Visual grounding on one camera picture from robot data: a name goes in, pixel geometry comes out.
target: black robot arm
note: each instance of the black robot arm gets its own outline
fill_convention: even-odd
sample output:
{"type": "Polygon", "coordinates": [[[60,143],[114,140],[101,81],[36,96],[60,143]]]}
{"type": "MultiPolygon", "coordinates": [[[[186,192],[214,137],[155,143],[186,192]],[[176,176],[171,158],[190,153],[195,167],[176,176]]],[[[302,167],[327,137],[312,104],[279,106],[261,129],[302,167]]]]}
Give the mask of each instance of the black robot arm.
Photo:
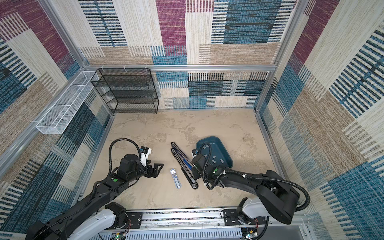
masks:
{"type": "MultiPolygon", "coordinates": [[[[294,212],[305,209],[310,203],[308,192],[300,185],[284,180],[276,172],[268,170],[265,174],[251,174],[239,172],[229,167],[212,166],[207,164],[206,158],[198,154],[192,163],[199,171],[208,189],[215,186],[234,187],[259,197],[268,213],[284,224],[292,222],[294,212]],[[293,188],[299,189],[306,197],[305,203],[297,207],[300,194],[293,188]]],[[[246,200],[242,200],[238,208],[240,220],[248,224],[252,218],[243,206],[246,200]]]]}
{"type": "MultiPolygon", "coordinates": [[[[102,181],[96,182],[93,191],[73,207],[46,223],[37,221],[31,225],[27,230],[26,240],[67,239],[77,227],[98,211],[100,207],[115,199],[124,190],[135,184],[140,177],[157,177],[163,164],[154,164],[152,168],[149,163],[150,161],[147,161],[146,166],[143,167],[138,160],[138,156],[135,154],[125,155],[121,159],[120,167],[111,171],[102,181]]],[[[125,223],[121,220],[122,218],[119,218],[119,214],[125,217],[123,207],[112,203],[108,204],[106,208],[111,209],[116,215],[116,225],[125,223]]]]}

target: patterned wall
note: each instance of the patterned wall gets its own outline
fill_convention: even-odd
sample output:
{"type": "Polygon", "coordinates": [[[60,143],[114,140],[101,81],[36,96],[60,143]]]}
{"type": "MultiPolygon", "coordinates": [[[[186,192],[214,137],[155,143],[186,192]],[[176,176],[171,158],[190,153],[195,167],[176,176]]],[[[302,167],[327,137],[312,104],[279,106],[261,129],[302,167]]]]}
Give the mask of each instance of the patterned wall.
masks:
{"type": "Polygon", "coordinates": [[[0,0],[0,155],[79,69],[37,0],[0,0]]]}
{"type": "Polygon", "coordinates": [[[384,236],[384,1],[310,0],[260,114],[318,239],[384,236]]]}
{"type": "MultiPolygon", "coordinates": [[[[0,155],[79,66],[36,0],[0,0],[0,155]]],[[[92,91],[62,135],[38,134],[0,180],[0,239],[68,209],[109,113],[92,91]]]]}
{"type": "Polygon", "coordinates": [[[296,0],[52,0],[90,64],[271,64],[296,0]]]}
{"type": "Polygon", "coordinates": [[[109,118],[93,89],[62,135],[33,139],[0,181],[1,239],[70,208],[109,118]]]}
{"type": "Polygon", "coordinates": [[[159,109],[252,108],[268,72],[152,72],[159,109]]]}

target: white mesh basket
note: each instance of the white mesh basket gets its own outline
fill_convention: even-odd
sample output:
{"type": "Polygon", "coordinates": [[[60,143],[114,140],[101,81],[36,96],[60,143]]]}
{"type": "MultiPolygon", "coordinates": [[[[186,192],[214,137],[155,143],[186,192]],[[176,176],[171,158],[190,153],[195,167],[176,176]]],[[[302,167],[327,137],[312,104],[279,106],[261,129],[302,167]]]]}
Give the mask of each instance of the white mesh basket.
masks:
{"type": "Polygon", "coordinates": [[[91,78],[98,78],[95,72],[81,72],[62,96],[47,111],[36,128],[43,134],[63,134],[64,130],[71,122],[73,116],[79,110],[84,100],[87,98],[93,85],[91,78]]]}

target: marble floor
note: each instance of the marble floor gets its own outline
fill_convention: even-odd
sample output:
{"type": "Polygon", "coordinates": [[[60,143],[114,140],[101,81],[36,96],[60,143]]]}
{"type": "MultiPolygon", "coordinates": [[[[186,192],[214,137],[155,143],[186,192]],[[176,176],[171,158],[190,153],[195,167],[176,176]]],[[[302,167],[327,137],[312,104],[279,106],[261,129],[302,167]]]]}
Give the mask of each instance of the marble floor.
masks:
{"type": "MultiPolygon", "coordinates": [[[[252,195],[234,188],[215,187],[210,191],[202,179],[198,180],[199,188],[193,190],[171,154],[171,142],[176,142],[190,156],[196,142],[208,136],[217,136],[223,142],[233,160],[232,169],[251,173],[275,170],[252,109],[117,114],[85,194],[91,192],[95,181],[103,179],[108,173],[108,148],[111,142],[126,137],[139,147],[152,148],[149,160],[152,163],[164,163],[164,167],[157,178],[140,178],[115,202],[127,209],[237,206],[242,198],[252,195]],[[180,189],[176,188],[170,174],[172,168],[176,169],[182,184],[180,189]]],[[[133,144],[117,142],[112,150],[113,168],[128,153],[137,154],[133,144]]]]}

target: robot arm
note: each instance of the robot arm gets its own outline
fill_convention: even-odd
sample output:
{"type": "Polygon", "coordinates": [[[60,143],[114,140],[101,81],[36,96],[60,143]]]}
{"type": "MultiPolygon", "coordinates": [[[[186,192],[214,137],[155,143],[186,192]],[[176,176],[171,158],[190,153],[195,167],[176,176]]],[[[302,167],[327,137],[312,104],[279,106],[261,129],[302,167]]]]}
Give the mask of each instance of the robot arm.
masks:
{"type": "Polygon", "coordinates": [[[269,215],[284,224],[291,224],[294,212],[305,209],[310,203],[308,192],[300,185],[286,181],[276,172],[268,170],[265,174],[251,174],[234,171],[229,167],[209,166],[206,158],[198,154],[192,160],[208,189],[215,186],[234,187],[252,194],[259,199],[243,199],[237,209],[238,217],[244,224],[259,215],[255,209],[260,209],[260,202],[269,215]],[[302,191],[306,197],[303,205],[297,206],[300,194],[293,186],[302,191]]]}
{"type": "Polygon", "coordinates": [[[95,234],[112,225],[123,227],[126,224],[125,208],[114,202],[108,203],[135,184],[140,177],[157,177],[164,165],[154,164],[152,168],[149,163],[150,161],[147,161],[146,167],[144,167],[137,155],[125,155],[121,159],[119,168],[110,171],[106,178],[95,183],[92,193],[48,222],[37,221],[30,226],[27,230],[26,240],[84,239],[81,236],[92,229],[96,230],[96,232],[92,232],[95,234]],[[106,205],[105,209],[98,213],[95,218],[89,218],[104,205],[106,205]]]}

